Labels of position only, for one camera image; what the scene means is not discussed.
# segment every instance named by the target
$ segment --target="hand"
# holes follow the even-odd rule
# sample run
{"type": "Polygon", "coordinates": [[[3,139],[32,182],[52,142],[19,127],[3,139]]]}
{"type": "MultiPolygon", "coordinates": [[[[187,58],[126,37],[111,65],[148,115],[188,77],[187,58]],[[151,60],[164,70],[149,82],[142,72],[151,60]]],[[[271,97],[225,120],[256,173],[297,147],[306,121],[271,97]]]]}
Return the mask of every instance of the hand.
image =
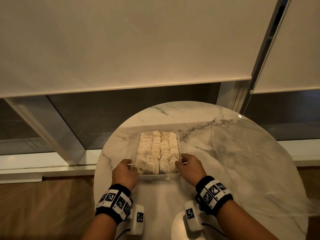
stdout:
{"type": "Polygon", "coordinates": [[[130,170],[131,159],[123,159],[118,166],[112,170],[112,183],[121,184],[127,187],[130,191],[134,189],[134,187],[138,183],[138,170],[134,168],[130,170]]]}
{"type": "Polygon", "coordinates": [[[207,176],[205,169],[202,166],[201,161],[194,155],[187,153],[182,153],[182,162],[187,164],[182,164],[180,161],[176,161],[176,167],[179,169],[182,177],[196,187],[197,183],[205,176],[207,176]]]}

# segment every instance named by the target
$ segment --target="white marble table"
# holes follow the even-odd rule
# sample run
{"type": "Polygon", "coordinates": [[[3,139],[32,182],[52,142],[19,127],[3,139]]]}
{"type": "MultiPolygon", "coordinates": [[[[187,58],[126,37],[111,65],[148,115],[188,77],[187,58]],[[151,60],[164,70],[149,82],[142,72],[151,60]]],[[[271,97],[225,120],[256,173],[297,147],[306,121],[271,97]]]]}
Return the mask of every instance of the white marble table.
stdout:
{"type": "MultiPolygon", "coordinates": [[[[94,199],[111,185],[111,171],[131,158],[137,134],[152,126],[179,131],[182,153],[196,155],[208,175],[220,180],[255,219],[279,239],[305,239],[308,217],[302,180],[290,155],[266,131],[244,116],[213,104],[180,101],[147,108],[125,121],[106,142],[94,176],[94,199]]],[[[183,204],[195,190],[182,177],[175,181],[140,181],[132,192],[145,207],[141,239],[186,239],[183,204]]],[[[203,221],[218,227],[214,217],[203,221]]],[[[117,235],[126,228],[121,223],[117,235]]],[[[206,239],[224,239],[206,229],[206,239]]]]}

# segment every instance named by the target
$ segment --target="white electronic device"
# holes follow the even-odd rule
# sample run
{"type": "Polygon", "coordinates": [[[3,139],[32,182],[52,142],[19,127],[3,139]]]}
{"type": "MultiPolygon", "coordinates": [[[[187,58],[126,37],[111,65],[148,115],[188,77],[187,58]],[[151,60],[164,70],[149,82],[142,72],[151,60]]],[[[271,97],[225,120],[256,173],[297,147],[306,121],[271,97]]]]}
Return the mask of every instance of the white electronic device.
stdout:
{"type": "Polygon", "coordinates": [[[144,222],[144,207],[142,205],[135,204],[131,207],[131,213],[127,218],[129,235],[141,235],[143,232],[144,222]]]}
{"type": "Polygon", "coordinates": [[[200,219],[201,211],[199,205],[195,201],[190,200],[184,203],[183,208],[190,231],[195,232],[202,230],[203,226],[200,219]]]}

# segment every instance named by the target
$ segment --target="cable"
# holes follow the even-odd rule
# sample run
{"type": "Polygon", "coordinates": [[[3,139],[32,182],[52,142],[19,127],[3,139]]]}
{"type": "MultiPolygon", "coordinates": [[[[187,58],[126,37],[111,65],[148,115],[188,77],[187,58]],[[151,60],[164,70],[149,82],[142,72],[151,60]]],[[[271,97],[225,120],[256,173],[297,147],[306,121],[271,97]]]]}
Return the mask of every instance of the cable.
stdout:
{"type": "Polygon", "coordinates": [[[129,228],[129,229],[126,229],[126,230],[124,230],[122,233],[120,233],[120,235],[119,235],[115,240],[118,240],[119,237],[121,237],[122,234],[124,234],[125,232],[128,232],[128,231],[130,231],[130,228],[129,228]]]}
{"type": "Polygon", "coordinates": [[[210,228],[216,230],[218,233],[220,233],[222,236],[224,236],[224,237],[226,238],[226,235],[223,234],[221,231],[219,231],[219,230],[218,230],[217,228],[215,228],[214,226],[211,226],[211,225],[209,225],[209,224],[207,224],[207,223],[201,223],[201,225],[202,225],[202,226],[207,226],[207,227],[210,227],[210,228]]]}

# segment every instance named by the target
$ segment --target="white roller shade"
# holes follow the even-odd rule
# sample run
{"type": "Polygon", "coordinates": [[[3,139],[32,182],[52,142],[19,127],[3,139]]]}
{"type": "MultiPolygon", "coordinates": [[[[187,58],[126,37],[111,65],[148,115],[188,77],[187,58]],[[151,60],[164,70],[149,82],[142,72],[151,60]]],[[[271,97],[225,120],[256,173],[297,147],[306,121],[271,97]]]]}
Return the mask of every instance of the white roller shade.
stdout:
{"type": "Polygon", "coordinates": [[[253,93],[320,89],[320,0],[289,0],[253,93]]]}
{"type": "Polygon", "coordinates": [[[251,78],[277,0],[1,0],[0,97],[251,78]]]}

